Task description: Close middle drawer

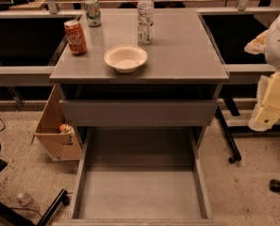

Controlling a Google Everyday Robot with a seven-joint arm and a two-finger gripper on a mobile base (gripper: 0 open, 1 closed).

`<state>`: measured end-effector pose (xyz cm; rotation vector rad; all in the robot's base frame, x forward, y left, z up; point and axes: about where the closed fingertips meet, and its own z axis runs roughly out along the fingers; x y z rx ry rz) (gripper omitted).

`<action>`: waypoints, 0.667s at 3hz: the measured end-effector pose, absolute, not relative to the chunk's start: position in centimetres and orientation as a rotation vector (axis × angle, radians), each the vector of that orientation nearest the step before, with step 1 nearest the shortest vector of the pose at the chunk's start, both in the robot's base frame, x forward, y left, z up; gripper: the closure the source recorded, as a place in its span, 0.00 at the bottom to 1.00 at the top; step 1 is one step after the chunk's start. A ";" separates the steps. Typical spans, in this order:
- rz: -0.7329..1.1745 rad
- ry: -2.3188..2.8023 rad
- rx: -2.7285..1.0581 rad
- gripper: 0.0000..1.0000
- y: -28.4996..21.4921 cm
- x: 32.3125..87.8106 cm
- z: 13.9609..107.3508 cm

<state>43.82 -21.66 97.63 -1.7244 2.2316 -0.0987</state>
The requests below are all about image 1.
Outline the yellowish white gripper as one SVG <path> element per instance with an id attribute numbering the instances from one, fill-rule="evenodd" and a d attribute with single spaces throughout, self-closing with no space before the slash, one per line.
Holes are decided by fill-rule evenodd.
<path id="1" fill-rule="evenodd" d="M 257 132 L 271 129 L 280 120 L 280 70 L 262 75 L 257 84 L 256 105 L 248 126 Z"/>

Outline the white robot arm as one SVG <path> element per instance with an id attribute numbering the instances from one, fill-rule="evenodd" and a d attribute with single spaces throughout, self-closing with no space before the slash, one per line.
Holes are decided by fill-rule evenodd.
<path id="1" fill-rule="evenodd" d="M 264 132 L 280 120 L 280 15 L 270 28 L 251 40 L 244 51 L 252 55 L 263 54 L 276 71 L 262 75 L 257 84 L 256 105 L 248 122 L 250 129 Z"/>

